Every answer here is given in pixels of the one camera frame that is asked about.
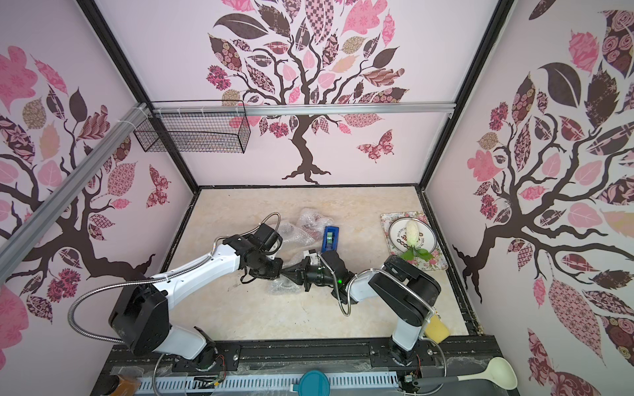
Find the brown leaf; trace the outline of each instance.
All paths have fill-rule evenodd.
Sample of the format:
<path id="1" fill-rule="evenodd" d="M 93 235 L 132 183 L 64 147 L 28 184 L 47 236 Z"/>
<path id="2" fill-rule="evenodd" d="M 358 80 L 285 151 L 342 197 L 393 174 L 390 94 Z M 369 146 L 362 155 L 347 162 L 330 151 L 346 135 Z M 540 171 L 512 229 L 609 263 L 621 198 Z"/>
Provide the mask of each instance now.
<path id="1" fill-rule="evenodd" d="M 591 280 L 603 288 L 615 290 L 627 286 L 632 280 L 632 275 L 626 271 L 608 270 L 599 273 Z"/>

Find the black metal frame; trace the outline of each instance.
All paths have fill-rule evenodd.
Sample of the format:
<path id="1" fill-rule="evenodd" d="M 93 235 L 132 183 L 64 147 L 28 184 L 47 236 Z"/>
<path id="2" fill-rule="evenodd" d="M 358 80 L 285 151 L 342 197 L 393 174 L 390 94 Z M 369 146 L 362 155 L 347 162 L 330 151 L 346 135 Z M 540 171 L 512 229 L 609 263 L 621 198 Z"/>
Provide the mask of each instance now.
<path id="1" fill-rule="evenodd" d="M 504 23 L 506 22 L 508 13 L 510 12 L 513 3 L 515 0 L 499 0 L 497 6 L 495 7 L 495 11 L 493 12 L 493 16 L 489 21 L 489 25 L 484 32 L 484 37 L 482 37 L 482 41 L 475 53 L 474 59 L 471 62 L 471 66 L 469 67 L 469 72 L 465 77 L 465 80 L 462 82 L 462 86 L 458 91 L 458 97 L 456 99 L 456 107 L 453 110 L 453 114 L 451 118 L 447 119 L 443 130 L 438 137 L 438 141 L 434 146 L 434 151 L 432 151 L 431 157 L 427 162 L 427 166 L 425 171 L 423 172 L 423 177 L 420 180 L 420 188 L 425 189 L 429 184 L 429 181 L 434 174 L 434 171 L 440 162 L 440 158 L 443 155 L 444 148 L 447 146 L 451 134 L 460 119 L 460 115 L 464 111 L 467 106 L 467 101 L 471 97 L 471 92 L 476 86 L 476 82 L 478 77 L 480 76 L 480 72 L 482 72 L 482 68 L 486 63 L 493 46 L 495 45 L 498 37 L 500 36 L 500 32 L 504 27 Z"/>
<path id="2" fill-rule="evenodd" d="M 150 111 L 154 110 L 152 104 L 150 103 L 150 98 L 145 92 L 145 89 L 143 89 L 143 86 L 134 73 L 132 66 L 130 66 L 130 63 L 123 53 L 123 50 L 121 50 L 119 43 L 112 34 L 112 31 L 106 23 L 106 20 L 101 14 L 101 11 L 99 10 L 97 4 L 95 4 L 94 0 L 77 0 L 77 4 L 84 12 L 86 19 L 93 27 L 94 32 L 97 34 L 97 37 L 99 37 L 99 40 L 101 41 L 103 47 L 110 55 L 112 61 L 119 70 L 121 77 L 123 77 L 136 101 L 146 103 Z M 165 130 L 165 127 L 162 125 L 162 122 L 160 120 L 155 119 L 155 121 L 153 122 L 156 122 L 156 124 L 154 125 L 156 131 Z M 169 137 L 167 133 L 162 132 L 159 133 L 159 138 L 161 139 L 161 142 L 163 143 L 165 148 L 167 148 L 169 156 L 172 158 L 172 161 L 174 161 L 174 164 L 183 176 L 185 183 L 187 183 L 187 185 L 191 189 L 191 192 L 195 193 L 196 191 L 198 191 L 198 184 L 196 183 L 196 180 L 194 180 L 194 176 L 191 174 L 189 168 L 187 167 L 185 160 L 183 160 L 183 157 L 176 149 L 172 138 Z"/>

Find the marble floor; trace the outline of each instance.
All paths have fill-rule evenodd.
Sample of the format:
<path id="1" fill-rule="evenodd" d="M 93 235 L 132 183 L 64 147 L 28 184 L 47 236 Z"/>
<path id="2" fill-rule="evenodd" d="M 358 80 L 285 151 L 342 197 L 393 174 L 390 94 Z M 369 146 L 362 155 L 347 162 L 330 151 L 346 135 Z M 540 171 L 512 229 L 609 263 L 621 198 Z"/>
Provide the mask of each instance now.
<path id="1" fill-rule="evenodd" d="M 217 236 L 248 231 L 271 212 L 295 223 L 306 207 L 335 221 L 337 251 L 353 272 L 378 267 L 388 257 L 381 213 L 422 209 L 414 187 L 206 189 L 170 269 L 207 253 Z M 296 251 L 283 246 L 278 256 L 288 260 Z M 170 313 L 170 322 L 198 326 L 215 340 L 381 337 L 390 336 L 396 325 L 397 316 L 380 298 L 353 305 L 351 316 L 344 317 L 330 288 L 272 295 L 269 281 L 240 284 L 242 273 L 225 275 L 190 295 Z M 443 323 L 452 335 L 468 335 L 445 271 L 428 274 L 442 288 L 436 309 Z"/>

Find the ladle handle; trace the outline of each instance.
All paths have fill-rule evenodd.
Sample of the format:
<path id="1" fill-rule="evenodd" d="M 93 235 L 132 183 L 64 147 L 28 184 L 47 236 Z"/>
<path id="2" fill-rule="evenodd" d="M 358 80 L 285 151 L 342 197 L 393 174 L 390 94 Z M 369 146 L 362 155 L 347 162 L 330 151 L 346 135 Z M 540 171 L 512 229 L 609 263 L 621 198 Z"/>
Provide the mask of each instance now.
<path id="1" fill-rule="evenodd" d="M 423 386 L 440 385 L 441 383 L 458 382 L 457 376 L 452 377 L 427 377 L 419 378 L 413 382 L 414 386 L 419 388 Z"/>

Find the plate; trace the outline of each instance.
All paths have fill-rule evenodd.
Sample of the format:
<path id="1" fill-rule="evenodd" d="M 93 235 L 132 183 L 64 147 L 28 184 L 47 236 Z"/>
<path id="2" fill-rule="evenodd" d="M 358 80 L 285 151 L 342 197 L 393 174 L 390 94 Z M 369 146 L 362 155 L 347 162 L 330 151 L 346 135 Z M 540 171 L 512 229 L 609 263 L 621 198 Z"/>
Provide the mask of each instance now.
<path id="1" fill-rule="evenodd" d="M 390 225 L 389 236 L 392 244 L 401 252 L 407 252 L 408 247 L 405 229 L 407 222 L 411 220 L 418 224 L 418 236 L 420 240 L 418 241 L 416 249 L 426 249 L 430 253 L 433 252 L 434 249 L 436 249 L 436 235 L 427 224 L 410 217 L 403 217 Z"/>

